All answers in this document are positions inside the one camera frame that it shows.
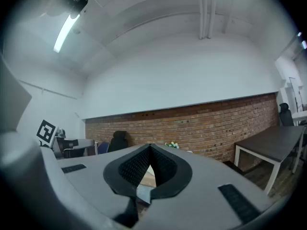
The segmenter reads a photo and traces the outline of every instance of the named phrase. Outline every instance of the brick wall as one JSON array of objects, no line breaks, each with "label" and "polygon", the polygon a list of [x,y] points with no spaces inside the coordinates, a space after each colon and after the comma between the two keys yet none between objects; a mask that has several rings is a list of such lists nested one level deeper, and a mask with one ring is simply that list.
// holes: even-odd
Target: brick wall
[{"label": "brick wall", "polygon": [[[87,119],[86,138],[111,141],[117,130],[126,130],[129,146],[175,141],[182,150],[221,161],[234,160],[236,141],[278,124],[274,93],[223,102],[151,112]],[[259,162],[241,153],[239,167],[246,170]]]}]

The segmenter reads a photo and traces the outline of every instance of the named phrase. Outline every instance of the qr code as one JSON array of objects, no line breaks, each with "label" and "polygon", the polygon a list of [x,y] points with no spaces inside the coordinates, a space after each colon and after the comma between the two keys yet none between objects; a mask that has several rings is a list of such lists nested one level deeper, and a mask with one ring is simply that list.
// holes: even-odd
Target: qr code
[{"label": "qr code", "polygon": [[48,123],[46,120],[43,120],[36,136],[38,136],[39,140],[42,141],[43,143],[50,144],[55,129],[56,127],[54,125]]}]

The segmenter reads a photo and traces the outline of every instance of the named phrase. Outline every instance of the dark wooden table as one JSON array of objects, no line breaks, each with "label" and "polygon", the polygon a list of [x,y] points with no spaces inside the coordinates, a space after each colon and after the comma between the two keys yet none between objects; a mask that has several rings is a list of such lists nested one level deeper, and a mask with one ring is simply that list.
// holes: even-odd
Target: dark wooden table
[{"label": "dark wooden table", "polygon": [[238,166],[240,150],[248,152],[274,165],[269,182],[264,189],[266,194],[271,190],[280,164],[289,155],[300,139],[298,155],[292,173],[295,172],[302,151],[304,126],[270,127],[250,138],[236,142],[235,165]]}]

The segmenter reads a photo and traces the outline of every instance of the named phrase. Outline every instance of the ceiling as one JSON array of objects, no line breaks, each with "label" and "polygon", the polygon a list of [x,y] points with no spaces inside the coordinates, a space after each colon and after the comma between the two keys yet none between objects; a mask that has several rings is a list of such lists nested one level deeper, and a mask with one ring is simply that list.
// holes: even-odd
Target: ceiling
[{"label": "ceiling", "polygon": [[[250,37],[268,17],[268,2],[216,0],[213,36],[225,32]],[[209,15],[211,0],[206,4]],[[199,0],[89,0],[56,53],[53,46],[68,15],[44,15],[12,26],[6,38],[7,56],[14,64],[27,60],[87,76],[149,41],[181,32],[197,36],[200,30]]]}]

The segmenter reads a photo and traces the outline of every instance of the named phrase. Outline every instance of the wooden floor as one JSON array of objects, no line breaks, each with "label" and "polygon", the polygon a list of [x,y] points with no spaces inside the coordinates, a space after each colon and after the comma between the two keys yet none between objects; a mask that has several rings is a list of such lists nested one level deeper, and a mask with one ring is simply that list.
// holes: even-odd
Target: wooden floor
[{"label": "wooden floor", "polygon": [[[292,174],[292,171],[289,170],[290,162],[291,158],[287,158],[280,166],[275,183],[269,192],[269,197],[273,202],[292,193],[300,177],[302,162],[300,161],[298,164],[295,174]],[[245,177],[264,190],[269,181],[272,169],[273,164],[263,161],[257,168],[246,174]]]}]

